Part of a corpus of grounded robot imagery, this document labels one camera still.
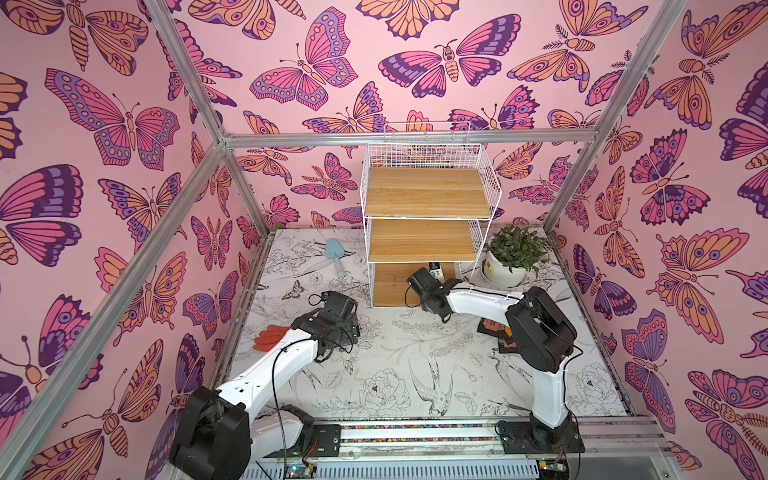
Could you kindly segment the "red tea bag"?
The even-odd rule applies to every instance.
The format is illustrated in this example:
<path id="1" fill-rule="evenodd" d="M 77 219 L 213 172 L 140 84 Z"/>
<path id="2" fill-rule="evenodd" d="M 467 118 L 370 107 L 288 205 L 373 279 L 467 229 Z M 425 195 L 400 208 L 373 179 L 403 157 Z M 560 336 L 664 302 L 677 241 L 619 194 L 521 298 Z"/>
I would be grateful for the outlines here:
<path id="1" fill-rule="evenodd" d="M 512 336 L 508 326 L 486 318 L 482 318 L 479 321 L 477 331 L 497 338 L 510 338 Z"/>
<path id="2" fill-rule="evenodd" d="M 517 354 L 519 349 L 517 343 L 514 340 L 499 338 L 498 351 L 500 354 Z"/>

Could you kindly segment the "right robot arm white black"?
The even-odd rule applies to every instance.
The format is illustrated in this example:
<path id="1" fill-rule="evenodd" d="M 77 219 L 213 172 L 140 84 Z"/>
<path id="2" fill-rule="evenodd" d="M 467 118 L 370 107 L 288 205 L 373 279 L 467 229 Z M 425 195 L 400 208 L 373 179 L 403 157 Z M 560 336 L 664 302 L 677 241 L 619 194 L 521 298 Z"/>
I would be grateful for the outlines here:
<path id="1" fill-rule="evenodd" d="M 418 307 L 446 323 L 454 314 L 477 316 L 480 332 L 513 345 L 532 368 L 530 414 L 536 439 L 554 441 L 572 421 L 566 404 L 566 364 L 576 349 L 577 330 L 557 302 L 539 287 L 525 292 L 482 289 L 458 279 L 441 283 L 421 268 L 407 280 Z"/>

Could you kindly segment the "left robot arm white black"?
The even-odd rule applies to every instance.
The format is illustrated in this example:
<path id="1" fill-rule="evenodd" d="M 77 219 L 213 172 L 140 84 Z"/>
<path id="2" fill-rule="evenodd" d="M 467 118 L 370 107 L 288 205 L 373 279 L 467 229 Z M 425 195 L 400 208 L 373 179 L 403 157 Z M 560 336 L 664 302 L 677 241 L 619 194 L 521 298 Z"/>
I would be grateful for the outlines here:
<path id="1" fill-rule="evenodd" d="M 239 479 L 271 455 L 304 455 L 319 444 L 315 420 L 281 405 L 280 388 L 336 350 L 351 352 L 360 330 L 357 302 L 336 291 L 297 317 L 251 367 L 214 388 L 195 390 L 183 408 L 169 462 L 192 479 Z"/>

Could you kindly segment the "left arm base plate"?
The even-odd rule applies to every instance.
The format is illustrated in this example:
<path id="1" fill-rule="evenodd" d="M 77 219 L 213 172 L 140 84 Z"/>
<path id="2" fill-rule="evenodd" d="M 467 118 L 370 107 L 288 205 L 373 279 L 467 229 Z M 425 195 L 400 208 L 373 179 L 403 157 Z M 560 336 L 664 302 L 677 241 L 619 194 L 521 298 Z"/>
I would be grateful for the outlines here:
<path id="1" fill-rule="evenodd" d="M 296 443 L 289 448 L 288 458 L 338 457 L 341 433 L 340 424 L 304 426 Z"/>

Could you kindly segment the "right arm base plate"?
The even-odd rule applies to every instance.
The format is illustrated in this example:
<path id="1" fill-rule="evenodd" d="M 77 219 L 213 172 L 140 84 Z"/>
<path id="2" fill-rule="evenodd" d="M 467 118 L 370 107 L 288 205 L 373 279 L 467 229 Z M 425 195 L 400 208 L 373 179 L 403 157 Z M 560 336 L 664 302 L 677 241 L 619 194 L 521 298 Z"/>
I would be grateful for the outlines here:
<path id="1" fill-rule="evenodd" d="M 535 418 L 527 422 L 500 420 L 494 429 L 505 454 L 555 455 L 585 452 L 581 436 L 570 418 L 556 428 L 550 428 Z"/>

